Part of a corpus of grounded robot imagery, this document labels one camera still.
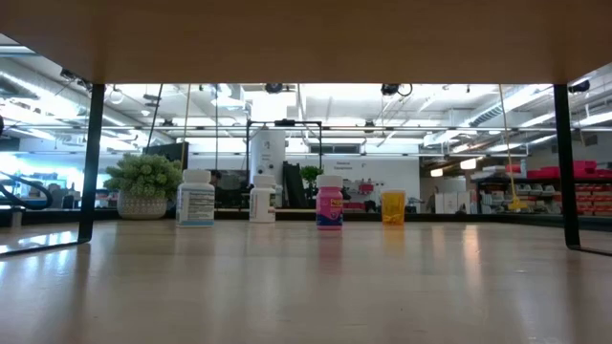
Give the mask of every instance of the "bottle cap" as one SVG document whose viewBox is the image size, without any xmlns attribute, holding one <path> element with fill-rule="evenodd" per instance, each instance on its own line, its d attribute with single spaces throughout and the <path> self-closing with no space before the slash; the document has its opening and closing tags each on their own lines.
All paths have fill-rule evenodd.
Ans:
<svg viewBox="0 0 612 344">
<path fill-rule="evenodd" d="M 255 185 L 276 185 L 276 180 L 271 175 L 254 175 L 252 176 L 252 182 Z"/>
<path fill-rule="evenodd" d="M 187 169 L 183 171 L 185 183 L 210 183 L 210 171 L 200 169 Z"/>
<path fill-rule="evenodd" d="M 334 175 L 318 175 L 317 187 L 342 187 L 342 177 Z"/>
</svg>

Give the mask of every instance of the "metal frame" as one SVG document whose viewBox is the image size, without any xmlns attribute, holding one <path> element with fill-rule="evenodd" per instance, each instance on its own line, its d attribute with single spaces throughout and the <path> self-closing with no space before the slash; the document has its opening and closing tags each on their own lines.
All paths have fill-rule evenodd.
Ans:
<svg viewBox="0 0 612 344">
<path fill-rule="evenodd" d="M 612 252 L 583 247 L 580 244 L 574 157 L 572 152 L 572 128 L 567 85 L 555 85 L 555 120 L 557 125 L 558 166 L 561 175 L 561 196 L 565 245 L 573 250 L 612 256 Z"/>
<path fill-rule="evenodd" d="M 295 124 L 306 123 L 304 121 L 296 121 Z M 14 125 L 15 129 L 40 129 L 40 130 L 80 130 L 84 131 L 87 129 L 86 125 L 55 125 L 55 124 L 23 124 L 23 125 Z M 143 130 L 148 129 L 148 126 L 144 125 L 104 125 L 102 129 L 104 130 Z M 244 125 L 220 125 L 219 127 L 209 126 L 209 125 L 188 125 L 185 127 L 163 127 L 157 126 L 153 128 L 154 132 L 172 132 L 178 131 L 183 133 L 183 131 L 215 131 L 216 128 L 219 130 L 244 130 L 246 126 Z M 292 131 L 306 131 L 309 130 L 307 127 L 270 127 L 271 129 L 276 130 L 292 130 Z M 579 127 L 572 126 L 572 130 L 581 131 L 584 133 L 609 133 L 612 132 L 612 128 L 610 127 L 601 127 L 601 126 L 588 126 L 588 127 Z M 490 131 L 504 131 L 506 128 L 504 127 L 457 127 L 457 126 L 375 126 L 375 127 L 359 127 L 359 126 L 321 126 L 322 130 L 331 130 L 331 131 L 341 131 L 341 132 L 362 132 L 364 130 L 367 131 L 397 131 L 397 132 L 424 132 L 424 131 L 432 131 L 432 132 L 442 132 L 447 130 L 459 130 L 459 131 L 472 131 L 472 132 L 490 132 Z M 555 133 L 557 131 L 556 128 L 552 126 L 533 126 L 533 127 L 508 127 L 509 132 L 513 133 Z"/>
<path fill-rule="evenodd" d="M 98 179 L 99 140 L 102 131 L 102 112 L 104 108 L 104 85 L 95 84 L 92 90 L 92 101 L 89 111 L 89 125 L 87 129 L 87 149 L 85 153 L 85 171 L 83 182 L 83 196 L 78 222 L 78 237 L 76 241 L 56 245 L 17 248 L 0 253 L 0 256 L 9 256 L 20 253 L 30 253 L 45 249 L 69 247 L 84 244 L 92 239 L 94 228 L 94 212 L 96 202 L 96 180 Z"/>
<path fill-rule="evenodd" d="M 292 124 L 305 124 L 302 130 L 308 130 L 308 124 L 315 124 L 318 126 L 318 168 L 323 168 L 323 122 L 320 120 L 296 120 L 291 121 Z M 251 174 L 251 166 L 250 162 L 250 154 L 249 154 L 249 141 L 251 140 L 251 127 L 253 124 L 275 124 L 274 121 L 255 121 L 255 120 L 247 120 L 247 176 Z M 272 128 L 295 128 L 294 126 L 282 126 L 282 127 L 272 127 Z"/>
</svg>

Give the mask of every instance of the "white tank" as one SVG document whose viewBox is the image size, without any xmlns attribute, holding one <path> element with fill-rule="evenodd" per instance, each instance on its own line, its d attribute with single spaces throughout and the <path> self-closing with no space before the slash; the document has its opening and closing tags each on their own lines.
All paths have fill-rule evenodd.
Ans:
<svg viewBox="0 0 612 344">
<path fill-rule="evenodd" d="M 285 131 L 262 129 L 251 140 L 249 179 L 256 175 L 274 176 L 276 184 L 283 184 L 285 161 Z"/>
</svg>

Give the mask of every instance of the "pill bottle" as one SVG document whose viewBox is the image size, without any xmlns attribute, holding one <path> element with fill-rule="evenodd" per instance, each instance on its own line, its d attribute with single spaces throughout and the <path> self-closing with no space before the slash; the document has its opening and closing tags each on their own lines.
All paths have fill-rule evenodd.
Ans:
<svg viewBox="0 0 612 344">
<path fill-rule="evenodd" d="M 342 229 L 342 177 L 317 176 L 317 228 L 320 230 Z"/>
<path fill-rule="evenodd" d="M 252 223 L 269 224 L 276 220 L 276 183 L 274 176 L 256 175 L 252 177 L 255 187 L 251 190 L 249 220 Z"/>
<path fill-rule="evenodd" d="M 176 205 L 177 227 L 209 227 L 214 224 L 214 186 L 210 171 L 187 169 L 179 185 Z"/>
</svg>

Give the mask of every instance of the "bottle label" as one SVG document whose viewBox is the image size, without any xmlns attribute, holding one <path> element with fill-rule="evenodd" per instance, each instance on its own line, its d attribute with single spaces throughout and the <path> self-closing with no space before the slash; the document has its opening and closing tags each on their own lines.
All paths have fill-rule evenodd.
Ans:
<svg viewBox="0 0 612 344">
<path fill-rule="evenodd" d="M 317 226 L 342 226 L 342 198 L 317 198 Z"/>
<path fill-rule="evenodd" d="M 276 220 L 275 201 L 273 193 L 255 192 L 251 194 L 249 218 L 257 222 L 274 222 Z"/>
<path fill-rule="evenodd" d="M 214 190 L 183 189 L 177 201 L 178 226 L 212 226 L 214 223 Z"/>
</svg>

